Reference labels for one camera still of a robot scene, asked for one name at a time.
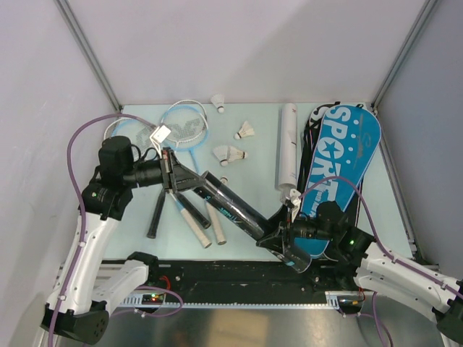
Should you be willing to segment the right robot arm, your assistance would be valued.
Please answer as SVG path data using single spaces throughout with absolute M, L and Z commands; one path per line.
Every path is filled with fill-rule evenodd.
M 327 239 L 336 260 L 339 288 L 355 285 L 387 296 L 435 323 L 447 338 L 462 343 L 462 282 L 432 271 L 382 246 L 372 235 L 352 226 L 335 202 L 318 206 L 315 217 L 282 221 L 257 245 L 273 252 L 298 273 L 306 271 L 310 255 L 296 240 Z

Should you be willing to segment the white shuttlecock tube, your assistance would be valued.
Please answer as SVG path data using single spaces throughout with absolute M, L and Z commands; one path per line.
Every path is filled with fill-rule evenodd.
M 284 192 L 297 186 L 297 106 L 295 104 L 283 105 L 279 130 L 278 189 Z

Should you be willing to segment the blue racket left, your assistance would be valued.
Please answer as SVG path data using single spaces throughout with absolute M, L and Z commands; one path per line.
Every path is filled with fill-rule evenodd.
M 184 218 L 184 221 L 188 224 L 201 246 L 205 249 L 208 248 L 212 242 L 205 234 L 203 227 L 208 228 L 211 222 L 182 193 L 165 191 L 166 197 L 169 195 L 173 199 L 174 204 L 177 206 L 177 210 Z

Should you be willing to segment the black shuttlecock tube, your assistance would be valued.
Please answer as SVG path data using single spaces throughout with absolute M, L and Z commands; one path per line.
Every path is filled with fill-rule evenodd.
M 261 215 L 213 174 L 206 171 L 201 176 L 205 178 L 205 186 L 193 190 L 195 194 L 255 240 L 255 245 L 256 241 L 269 234 L 280 234 L 280 225 L 275 231 L 270 231 L 269 218 Z M 292 222 L 294 230 L 296 222 L 294 220 Z M 297 273 L 305 272 L 312 262 L 311 256 L 299 248 L 297 252 L 285 253 L 285 255 L 289 258 L 289 262 L 284 264 Z

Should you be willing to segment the blue racket bag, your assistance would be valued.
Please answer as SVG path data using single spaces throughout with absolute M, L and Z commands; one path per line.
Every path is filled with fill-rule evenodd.
M 315 217 L 319 204 L 327 201 L 336 202 L 345 212 L 354 193 L 362 188 L 380 139 L 381 126 L 364 104 L 329 108 L 321 119 L 307 189 L 319 185 L 303 198 L 300 217 Z

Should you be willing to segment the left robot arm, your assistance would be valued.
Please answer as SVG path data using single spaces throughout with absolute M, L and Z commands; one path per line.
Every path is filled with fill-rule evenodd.
M 89 346 L 103 336 L 116 307 L 139 287 L 153 288 L 161 278 L 157 257 L 134 252 L 103 285 L 95 287 L 111 235 L 139 187 L 162 185 L 173 192 L 201 187 L 202 176 L 177 163 L 165 147 L 158 160 L 135 160 L 129 138 L 104 140 L 89 185 L 77 193 L 80 214 L 72 248 L 49 296 L 41 327 Z

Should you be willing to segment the blue racket white grip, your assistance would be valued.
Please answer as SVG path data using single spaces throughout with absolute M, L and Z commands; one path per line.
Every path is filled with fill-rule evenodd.
M 161 122 L 171 130 L 166 138 L 169 146 L 176 151 L 187 151 L 196 173 L 200 173 L 195 150 L 208 137 L 208 123 L 204 113 L 190 105 L 176 105 L 163 114 Z

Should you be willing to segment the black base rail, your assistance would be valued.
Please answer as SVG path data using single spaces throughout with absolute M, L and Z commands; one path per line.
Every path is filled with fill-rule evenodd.
M 329 291 L 358 292 L 325 260 L 303 273 L 281 262 L 160 260 L 145 284 L 167 288 L 184 303 L 322 304 Z

